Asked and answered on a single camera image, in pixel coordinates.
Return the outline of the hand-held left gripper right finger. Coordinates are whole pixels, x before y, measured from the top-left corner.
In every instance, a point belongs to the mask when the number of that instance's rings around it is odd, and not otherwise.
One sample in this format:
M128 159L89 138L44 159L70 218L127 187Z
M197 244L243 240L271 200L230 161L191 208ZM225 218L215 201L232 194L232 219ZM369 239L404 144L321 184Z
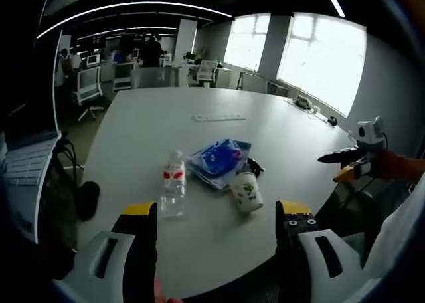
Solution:
M303 203L280 200L275 210L281 302L346 302L368 282L355 248L363 244L362 235L341 238L321 230Z

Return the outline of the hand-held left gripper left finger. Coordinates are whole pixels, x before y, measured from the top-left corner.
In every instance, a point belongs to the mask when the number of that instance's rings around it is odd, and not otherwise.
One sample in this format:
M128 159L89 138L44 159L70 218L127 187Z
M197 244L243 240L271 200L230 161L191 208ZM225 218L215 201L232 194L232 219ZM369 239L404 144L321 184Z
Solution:
M154 302L157 204L130 205L98 233L55 283L67 302Z

